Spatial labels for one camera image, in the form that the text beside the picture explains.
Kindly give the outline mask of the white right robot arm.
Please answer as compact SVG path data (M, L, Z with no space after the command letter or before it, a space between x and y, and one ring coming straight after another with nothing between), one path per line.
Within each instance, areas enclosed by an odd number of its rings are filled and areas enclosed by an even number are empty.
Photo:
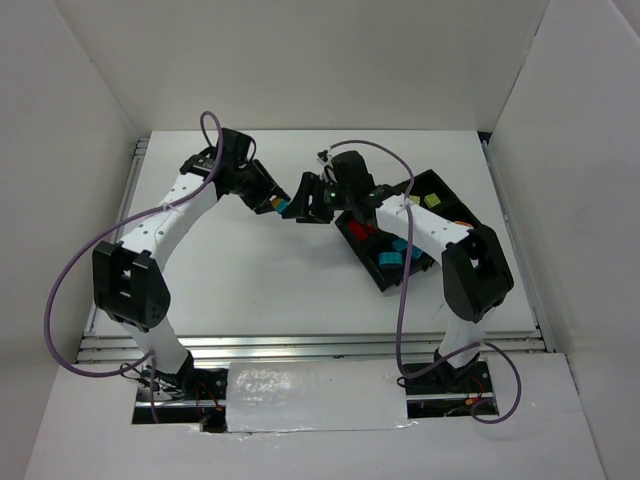
M419 249L439 264L449 316L444 339L431 365L400 374L430 376L445 386L464 382L479 357L486 317L514 286L495 231L448 220L414 204L400 189L375 183L356 151L325 161L323 174L303 174L292 200L272 203L276 211L298 223L320 224L331 222L338 211L349 212L360 223L405 240L406 254Z

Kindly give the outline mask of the teal rounded lego brick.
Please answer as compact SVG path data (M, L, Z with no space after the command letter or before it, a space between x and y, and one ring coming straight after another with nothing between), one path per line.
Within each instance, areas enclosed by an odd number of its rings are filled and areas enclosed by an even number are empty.
M392 246L398 252L402 252L407 249L408 242L402 238L397 238L392 242Z

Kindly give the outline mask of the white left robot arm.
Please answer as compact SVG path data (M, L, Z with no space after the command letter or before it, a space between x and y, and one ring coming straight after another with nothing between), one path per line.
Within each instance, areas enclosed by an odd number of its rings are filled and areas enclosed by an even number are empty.
M224 129L215 145L189 157L158 207L115 243L92 251L94 301L150 357L157 378L181 392L199 382L191 352L167 313L171 295L163 271L195 223L226 195L254 213L282 213L290 200L261 162L255 140Z

